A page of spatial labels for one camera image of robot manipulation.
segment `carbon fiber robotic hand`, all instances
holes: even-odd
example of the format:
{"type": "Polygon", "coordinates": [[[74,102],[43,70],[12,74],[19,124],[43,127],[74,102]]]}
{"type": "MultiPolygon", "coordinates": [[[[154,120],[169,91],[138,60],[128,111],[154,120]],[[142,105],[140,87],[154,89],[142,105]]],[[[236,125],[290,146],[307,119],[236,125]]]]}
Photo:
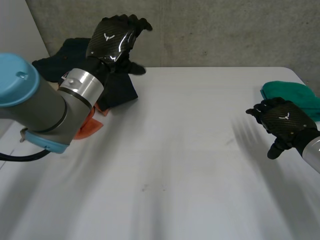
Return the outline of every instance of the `carbon fiber robotic hand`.
{"type": "Polygon", "coordinates": [[[105,17],[93,33],[86,57],[100,59],[110,72],[145,74],[143,66],[129,60],[129,53],[141,32],[152,29],[145,18],[138,19],[135,15],[105,17]]]}
{"type": "Polygon", "coordinates": [[[276,136],[267,156],[276,159],[284,150],[295,146],[296,138],[305,130],[317,130],[315,122],[298,106],[281,97],[263,100],[246,111],[255,117],[268,133],[276,136]]]}

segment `concrete wall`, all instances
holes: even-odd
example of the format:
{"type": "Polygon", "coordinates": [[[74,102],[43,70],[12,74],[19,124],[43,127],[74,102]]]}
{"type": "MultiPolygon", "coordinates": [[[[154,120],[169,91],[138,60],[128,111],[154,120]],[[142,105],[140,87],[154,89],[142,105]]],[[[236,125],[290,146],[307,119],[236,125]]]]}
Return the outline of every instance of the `concrete wall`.
{"type": "Polygon", "coordinates": [[[131,54],[147,67],[282,66],[320,93],[319,0],[26,2],[50,54],[67,38],[91,37],[103,17],[134,13],[154,28],[131,54]]]}

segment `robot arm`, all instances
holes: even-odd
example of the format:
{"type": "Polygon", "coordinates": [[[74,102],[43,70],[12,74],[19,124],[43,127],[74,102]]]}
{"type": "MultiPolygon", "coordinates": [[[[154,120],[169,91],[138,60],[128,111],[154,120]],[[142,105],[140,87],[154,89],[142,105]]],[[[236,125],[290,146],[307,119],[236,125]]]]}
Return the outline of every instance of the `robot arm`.
{"type": "Polygon", "coordinates": [[[268,158],[276,159],[284,150],[296,148],[302,158],[320,173],[320,131],[299,107],[276,97],[263,100],[246,113],[254,116],[268,133],[276,136],[268,158]]]}
{"type": "Polygon", "coordinates": [[[146,72],[129,60],[144,29],[152,27],[135,15],[102,19],[89,42],[86,60],[68,73],[58,91],[21,57],[0,54],[0,118],[24,125],[29,142],[63,153],[103,92],[109,73],[146,72]]]}

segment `black cloth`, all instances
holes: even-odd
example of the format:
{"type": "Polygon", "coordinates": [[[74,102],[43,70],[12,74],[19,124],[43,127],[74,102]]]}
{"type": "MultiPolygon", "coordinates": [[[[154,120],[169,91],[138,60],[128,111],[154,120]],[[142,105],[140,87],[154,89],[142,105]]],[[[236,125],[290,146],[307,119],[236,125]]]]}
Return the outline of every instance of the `black cloth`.
{"type": "MultiPolygon", "coordinates": [[[[53,56],[34,61],[32,65],[40,75],[52,83],[60,83],[61,77],[86,60],[90,38],[69,38],[53,56]]],[[[116,107],[138,95],[127,73],[110,73],[107,84],[97,101],[100,110],[116,107]]]]}

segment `teal cloth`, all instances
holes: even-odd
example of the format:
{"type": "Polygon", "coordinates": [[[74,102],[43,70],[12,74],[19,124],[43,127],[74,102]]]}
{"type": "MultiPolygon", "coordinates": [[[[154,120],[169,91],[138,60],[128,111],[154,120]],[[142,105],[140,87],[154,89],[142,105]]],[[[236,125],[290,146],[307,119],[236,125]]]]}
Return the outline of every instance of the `teal cloth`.
{"type": "Polygon", "coordinates": [[[306,85],[296,82],[271,81],[263,85],[261,94],[264,99],[281,97],[292,101],[315,122],[320,121],[320,98],[306,85]]]}

